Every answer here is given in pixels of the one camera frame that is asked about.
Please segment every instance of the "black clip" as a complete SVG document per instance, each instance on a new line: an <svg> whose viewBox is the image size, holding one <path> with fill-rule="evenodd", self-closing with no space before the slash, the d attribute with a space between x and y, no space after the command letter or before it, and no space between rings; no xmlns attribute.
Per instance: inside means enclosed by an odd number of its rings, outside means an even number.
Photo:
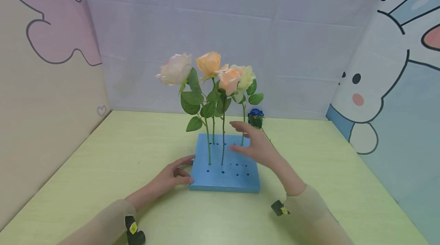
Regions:
<svg viewBox="0 0 440 245"><path fill-rule="evenodd" d="M137 224L134 216L125 217L125 227L127 228L128 245L145 244L145 234L137 230Z"/></svg>
<svg viewBox="0 0 440 245"><path fill-rule="evenodd" d="M270 206L272 210L274 210L275 214L277 216L282 216L284 214L289 215L290 211L288 211L286 208L284 208L284 204L281 203L280 200L275 201L272 206Z"/></svg>

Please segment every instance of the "bunny eye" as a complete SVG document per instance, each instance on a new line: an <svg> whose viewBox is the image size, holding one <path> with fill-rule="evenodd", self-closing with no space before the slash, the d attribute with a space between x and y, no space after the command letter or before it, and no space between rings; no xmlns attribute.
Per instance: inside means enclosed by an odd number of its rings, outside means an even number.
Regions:
<svg viewBox="0 0 440 245"><path fill-rule="evenodd" d="M356 73L356 74L353 76L353 79L351 79L351 81L353 82L353 84L357 84L357 83L359 83L359 81L360 81L360 74L359 74L359 73Z"/></svg>

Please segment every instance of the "cream rose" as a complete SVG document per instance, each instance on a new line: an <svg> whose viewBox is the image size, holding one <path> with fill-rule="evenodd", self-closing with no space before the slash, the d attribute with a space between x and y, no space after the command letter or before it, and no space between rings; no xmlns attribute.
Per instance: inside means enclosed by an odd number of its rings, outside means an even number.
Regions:
<svg viewBox="0 0 440 245"><path fill-rule="evenodd" d="M156 75L156 77L160 79L160 82L168 86L182 85L188 80L190 75L192 69L191 60L192 54L175 54L165 65L160 66L160 74Z"/></svg>
<svg viewBox="0 0 440 245"><path fill-rule="evenodd" d="M203 56L198 57L195 60L197 67L205 75L201 79L207 80L212 77L212 75L217 74L216 71L226 71L228 69L228 64L220 68L221 55L215 51L206 53Z"/></svg>
<svg viewBox="0 0 440 245"><path fill-rule="evenodd" d="M234 95L234 99L238 103L243 99L245 90L248 89L250 85L252 85L252 82L254 82L255 74L252 71L252 66L232 65L231 68L240 72L241 75L240 82L237 85L237 94Z"/></svg>
<svg viewBox="0 0 440 245"><path fill-rule="evenodd" d="M226 95L230 96L237 91L238 82L241 80L241 73L236 68L230 68L227 71L217 71L219 81L219 89L224 89Z"/></svg>

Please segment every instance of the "light green table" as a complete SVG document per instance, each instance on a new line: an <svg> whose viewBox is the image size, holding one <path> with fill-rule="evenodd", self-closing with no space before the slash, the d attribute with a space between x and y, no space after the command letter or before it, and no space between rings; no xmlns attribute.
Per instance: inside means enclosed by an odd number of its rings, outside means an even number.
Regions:
<svg viewBox="0 0 440 245"><path fill-rule="evenodd" d="M0 233L0 244L55 244L166 164L194 153L198 133L185 132L189 119L113 111ZM427 244L332 122L266 119L264 129L357 245ZM234 134L229 124L226 134ZM283 187L269 169L258 170L260 194L185 187L165 195L139 214L147 244L294 244L283 217L270 209L285 198Z"/></svg>

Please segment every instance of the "blue foam block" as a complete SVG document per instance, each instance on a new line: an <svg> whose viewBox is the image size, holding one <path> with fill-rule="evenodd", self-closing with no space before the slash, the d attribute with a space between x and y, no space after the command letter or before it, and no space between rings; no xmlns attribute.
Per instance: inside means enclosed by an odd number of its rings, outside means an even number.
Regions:
<svg viewBox="0 0 440 245"><path fill-rule="evenodd" d="M209 141L212 143L212 135L209 135ZM215 144L209 145L211 147L211 165L208 165L206 133L199 134L191 173L194 182L190 184L190 190L259 193L260 178L255 161L228 150L232 144L240 145L241 135L225 135L223 166L221 165L222 143L223 136L215 135ZM245 138L243 146L247 147L249 143L249 139Z"/></svg>

